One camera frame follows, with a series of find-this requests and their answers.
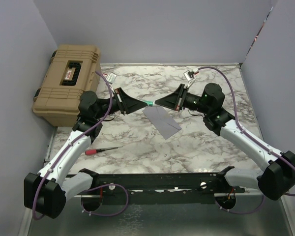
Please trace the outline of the green white glue stick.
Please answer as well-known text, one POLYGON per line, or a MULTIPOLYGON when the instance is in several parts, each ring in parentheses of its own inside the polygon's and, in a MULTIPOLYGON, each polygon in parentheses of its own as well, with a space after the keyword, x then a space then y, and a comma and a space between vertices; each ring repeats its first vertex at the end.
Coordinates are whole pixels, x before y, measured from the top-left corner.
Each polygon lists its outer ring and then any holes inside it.
POLYGON ((153 102, 153 101, 145 101, 145 103, 148 105, 148 106, 156 106, 156 104, 153 102))

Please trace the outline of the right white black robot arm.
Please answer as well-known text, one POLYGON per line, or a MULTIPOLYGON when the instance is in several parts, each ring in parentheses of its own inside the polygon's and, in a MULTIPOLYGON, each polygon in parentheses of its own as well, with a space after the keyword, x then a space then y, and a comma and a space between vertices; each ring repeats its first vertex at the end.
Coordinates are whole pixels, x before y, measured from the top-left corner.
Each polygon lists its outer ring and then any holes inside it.
POLYGON ((201 96, 189 93, 188 88, 180 84, 155 104, 175 111, 187 108, 202 113, 208 130, 234 144, 259 167, 258 170, 227 167, 216 180, 219 191, 228 192, 235 186, 247 187, 260 190, 271 200, 278 200, 295 185, 295 154, 283 153, 245 129, 222 107, 224 99, 218 84, 207 84, 201 96))

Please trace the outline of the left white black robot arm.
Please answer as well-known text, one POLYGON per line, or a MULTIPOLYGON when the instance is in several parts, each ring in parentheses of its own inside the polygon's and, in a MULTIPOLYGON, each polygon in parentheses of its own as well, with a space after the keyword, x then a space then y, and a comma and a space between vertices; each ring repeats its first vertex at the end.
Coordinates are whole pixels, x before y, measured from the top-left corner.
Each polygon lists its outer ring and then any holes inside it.
POLYGON ((95 174, 82 171, 67 179, 78 157, 94 142, 108 115, 121 112, 131 114, 147 103, 127 95, 122 88, 109 90, 108 99, 98 98, 94 91, 80 96, 79 114, 69 138, 55 157, 38 173, 28 173, 24 179, 24 206, 32 210, 34 220, 44 216, 56 218, 66 202, 81 192, 93 194, 99 182, 95 174))

